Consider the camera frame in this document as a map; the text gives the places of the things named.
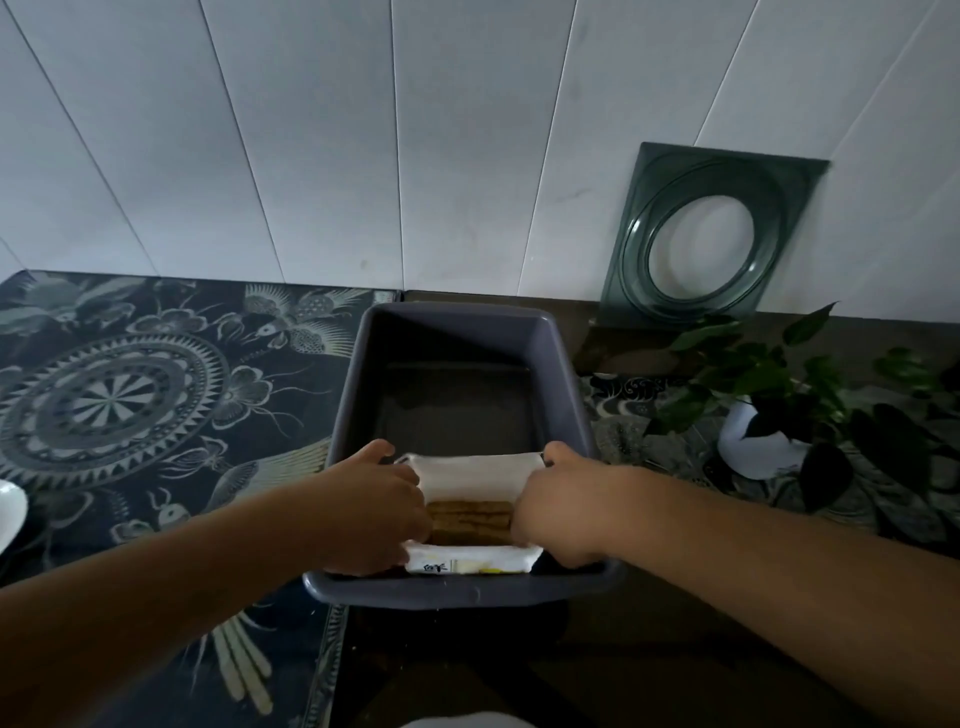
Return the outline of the green potted plant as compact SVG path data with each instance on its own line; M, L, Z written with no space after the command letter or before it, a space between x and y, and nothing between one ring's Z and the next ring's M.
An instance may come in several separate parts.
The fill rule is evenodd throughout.
M745 339L731 316L696 321L669 346L694 364L692 378L655 406L644 434L680 435L719 409L725 420L735 401L748 400L757 411L748 438L781 432L811 446L798 470L754 481L793 481L808 514L857 524L860 513L870 513L878 529L913 542L960 541L960 435L953 443L930 427L960 425L960 371L944 383L905 347L874 361L878 374L925 405L923 416L857 399L826 354L807 358L793 374L789 354L821 333L833 308L791 322L775 344Z

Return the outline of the white plant pot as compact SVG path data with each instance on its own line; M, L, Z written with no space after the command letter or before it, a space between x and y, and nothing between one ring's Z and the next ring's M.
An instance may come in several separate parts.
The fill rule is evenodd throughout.
M782 432L748 438L748 425L757 413L748 399L738 399L729 407L717 441L721 459L732 471L749 480L772 480L798 471L811 445L790 440Z

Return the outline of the white biscuit packet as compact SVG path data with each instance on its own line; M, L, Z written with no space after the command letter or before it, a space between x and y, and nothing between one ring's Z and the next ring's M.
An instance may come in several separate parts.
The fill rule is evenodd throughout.
M544 469L538 452L433 457L405 454L399 463L418 477L425 504L434 501L502 501L515 506L528 478ZM409 540L405 570L417 576L529 575L543 555L539 546L437 546Z

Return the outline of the green square plastic frame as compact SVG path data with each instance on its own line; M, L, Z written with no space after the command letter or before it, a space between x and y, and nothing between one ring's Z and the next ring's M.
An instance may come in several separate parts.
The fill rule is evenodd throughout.
M597 324L684 331L715 314L752 313L829 168L818 158L643 142Z

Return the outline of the dark patterned tablecloth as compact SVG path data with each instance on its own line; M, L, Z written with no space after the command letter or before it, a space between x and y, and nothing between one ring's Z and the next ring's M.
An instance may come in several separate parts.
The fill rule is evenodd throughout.
M361 318L396 290L22 271L0 284L0 586L314 475ZM327 728L347 609L300 577L229 616L95 728Z

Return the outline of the brown biscuits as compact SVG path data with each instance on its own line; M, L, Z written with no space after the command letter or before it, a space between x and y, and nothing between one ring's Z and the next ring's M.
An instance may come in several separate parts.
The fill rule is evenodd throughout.
M514 505L502 500L434 500L426 504L435 547L510 547Z

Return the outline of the person's left forearm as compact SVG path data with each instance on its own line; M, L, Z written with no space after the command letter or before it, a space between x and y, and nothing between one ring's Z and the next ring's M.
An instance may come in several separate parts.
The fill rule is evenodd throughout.
M329 471L0 588L0 728L89 720L305 568Z

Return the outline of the grey plastic tub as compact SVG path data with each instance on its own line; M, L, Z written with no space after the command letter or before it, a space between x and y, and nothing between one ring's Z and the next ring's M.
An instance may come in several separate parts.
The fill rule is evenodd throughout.
M370 441L403 455L542 454L552 441L598 459L586 407L555 318L493 304L390 302L364 314L328 453L333 465ZM624 567L578 569L542 552L529 574L354 578L306 572L317 601L366 608L527 607L605 592Z

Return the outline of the person's left hand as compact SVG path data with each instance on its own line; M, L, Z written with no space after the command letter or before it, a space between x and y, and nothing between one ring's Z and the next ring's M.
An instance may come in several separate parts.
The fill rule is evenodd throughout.
M307 572L368 577L407 562L405 544L431 532L419 478L405 464L352 456L295 487Z

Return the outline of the person's right forearm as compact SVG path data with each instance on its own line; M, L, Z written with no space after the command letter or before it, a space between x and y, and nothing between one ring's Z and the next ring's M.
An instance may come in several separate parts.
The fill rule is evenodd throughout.
M610 553L884 721L960 728L960 560L641 467L609 472Z

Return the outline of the person's right hand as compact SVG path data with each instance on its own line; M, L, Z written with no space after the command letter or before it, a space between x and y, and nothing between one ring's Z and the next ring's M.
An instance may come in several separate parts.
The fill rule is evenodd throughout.
M575 570L629 555L637 471L582 456L582 465L532 473L513 506L511 535Z

